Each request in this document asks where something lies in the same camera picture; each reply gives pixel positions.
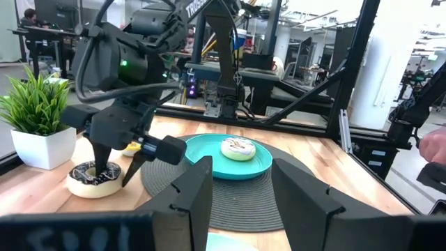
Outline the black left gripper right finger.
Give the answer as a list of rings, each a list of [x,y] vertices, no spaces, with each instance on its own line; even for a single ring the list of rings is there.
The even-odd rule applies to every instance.
[[[410,219],[354,199],[282,159],[275,201],[292,251],[409,251]]]

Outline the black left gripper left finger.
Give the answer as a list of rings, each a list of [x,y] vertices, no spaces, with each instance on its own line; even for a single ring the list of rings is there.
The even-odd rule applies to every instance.
[[[137,251],[206,251],[213,159],[205,156],[137,208],[147,213]]]

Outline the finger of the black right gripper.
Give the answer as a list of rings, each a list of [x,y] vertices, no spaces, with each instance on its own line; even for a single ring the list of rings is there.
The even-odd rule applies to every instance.
[[[139,170],[139,168],[145,163],[145,162],[152,162],[153,156],[149,155],[142,150],[137,151],[132,159],[132,162],[130,163],[130,166],[127,170],[127,173],[124,176],[122,187],[124,188],[130,179],[135,175],[135,173]]]
[[[99,176],[107,169],[111,148],[97,142],[91,142],[95,158],[95,175]]]

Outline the yellow iced donut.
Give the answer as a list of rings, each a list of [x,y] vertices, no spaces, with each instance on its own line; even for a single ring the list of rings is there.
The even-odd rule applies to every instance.
[[[121,151],[121,154],[127,157],[133,157],[134,154],[141,150],[141,144],[137,142],[132,142],[127,145],[127,147]]]

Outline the chocolate sprinkled donut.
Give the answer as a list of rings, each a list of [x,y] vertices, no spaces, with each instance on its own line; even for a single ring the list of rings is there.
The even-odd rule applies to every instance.
[[[108,162],[106,169],[95,173],[95,162],[83,162],[69,171],[65,187],[78,197],[99,199],[110,196],[122,188],[125,172],[121,167]]]

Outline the round grey woven placemat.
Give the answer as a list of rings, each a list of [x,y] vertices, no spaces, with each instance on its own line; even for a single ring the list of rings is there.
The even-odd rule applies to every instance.
[[[141,168],[141,182],[153,197],[189,167],[191,164],[187,159],[178,165],[160,160],[146,162]],[[214,178],[210,226],[251,233],[283,229],[275,203],[271,171],[244,181]]]

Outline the teal plate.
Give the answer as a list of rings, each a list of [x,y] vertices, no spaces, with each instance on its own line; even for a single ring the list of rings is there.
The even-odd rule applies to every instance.
[[[231,160],[224,156],[220,150],[224,139],[240,137],[226,134],[203,134],[193,136],[186,140],[187,150],[185,157],[194,164],[204,156],[213,159],[213,176],[226,180],[246,180],[255,178],[267,172],[272,164],[272,155],[269,150],[259,143],[250,140],[256,147],[255,156],[248,161]]]

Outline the green plant in white pot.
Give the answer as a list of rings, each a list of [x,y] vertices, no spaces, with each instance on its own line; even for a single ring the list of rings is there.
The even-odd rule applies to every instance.
[[[27,66],[24,70],[27,81],[8,78],[12,89],[0,96],[0,119],[13,127],[13,145],[22,162],[51,170],[69,161],[75,151],[77,131],[61,122],[69,81],[35,77]]]

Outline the black box with white labels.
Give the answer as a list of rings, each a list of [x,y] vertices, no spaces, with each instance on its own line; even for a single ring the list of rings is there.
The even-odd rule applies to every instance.
[[[386,179],[398,152],[398,149],[389,146],[353,142],[353,153],[383,180]]]

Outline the silver mounting plate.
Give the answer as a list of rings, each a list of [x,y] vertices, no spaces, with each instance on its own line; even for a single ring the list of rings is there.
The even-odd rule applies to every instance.
[[[205,102],[205,111],[203,113],[204,116],[219,118],[221,113],[221,103],[220,102]]]

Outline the black desk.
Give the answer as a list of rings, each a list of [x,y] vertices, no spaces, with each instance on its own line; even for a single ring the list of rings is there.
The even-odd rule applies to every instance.
[[[33,64],[33,76],[39,77],[39,65],[38,65],[38,53],[36,49],[36,43],[38,41],[46,40],[54,43],[54,49],[56,54],[56,64],[61,69],[62,78],[67,79],[67,68],[64,65],[63,48],[64,38],[78,38],[76,33],[56,30],[56,29],[44,29],[36,26],[26,26],[24,28],[9,29],[14,35],[24,36],[29,39],[31,48],[31,60]]]

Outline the black monitor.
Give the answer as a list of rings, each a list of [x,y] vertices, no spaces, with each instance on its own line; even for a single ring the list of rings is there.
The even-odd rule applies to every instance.
[[[37,19],[66,30],[79,23],[77,0],[35,0]]]

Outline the black handheld device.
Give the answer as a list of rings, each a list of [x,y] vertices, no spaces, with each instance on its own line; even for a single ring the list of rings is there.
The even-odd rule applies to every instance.
[[[426,164],[417,181],[446,195],[446,165],[437,162]]]

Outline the person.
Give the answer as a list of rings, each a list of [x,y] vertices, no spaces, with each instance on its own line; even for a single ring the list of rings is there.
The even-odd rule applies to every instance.
[[[32,8],[27,8],[24,11],[24,17],[20,19],[20,27],[22,28],[26,26],[42,27],[43,25],[46,25],[46,22],[44,20],[39,20],[37,18],[36,10]]]

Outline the person's hand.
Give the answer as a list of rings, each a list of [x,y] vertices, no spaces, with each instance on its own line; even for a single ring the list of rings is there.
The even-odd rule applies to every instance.
[[[425,135],[420,140],[419,152],[427,162],[446,165],[446,128],[439,128]]]

